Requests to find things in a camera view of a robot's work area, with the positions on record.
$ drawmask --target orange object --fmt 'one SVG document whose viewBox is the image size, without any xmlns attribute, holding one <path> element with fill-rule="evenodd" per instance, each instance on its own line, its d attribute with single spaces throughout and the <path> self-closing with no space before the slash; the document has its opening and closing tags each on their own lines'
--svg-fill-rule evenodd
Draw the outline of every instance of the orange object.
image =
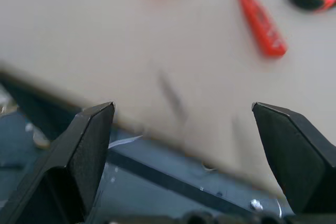
<svg viewBox="0 0 336 224">
<path fill-rule="evenodd" d="M 287 46 L 258 0 L 239 0 L 259 48 L 269 58 L 280 58 Z"/>
</svg>

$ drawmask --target bolt head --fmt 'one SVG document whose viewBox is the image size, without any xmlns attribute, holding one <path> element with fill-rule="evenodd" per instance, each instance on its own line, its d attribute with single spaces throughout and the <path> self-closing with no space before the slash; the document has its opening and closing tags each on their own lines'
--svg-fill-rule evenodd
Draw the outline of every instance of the bolt head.
<svg viewBox="0 0 336 224">
<path fill-rule="evenodd" d="M 258 212 L 261 212 L 264 209 L 260 201 L 257 199 L 251 200 L 250 208 Z"/>
</svg>

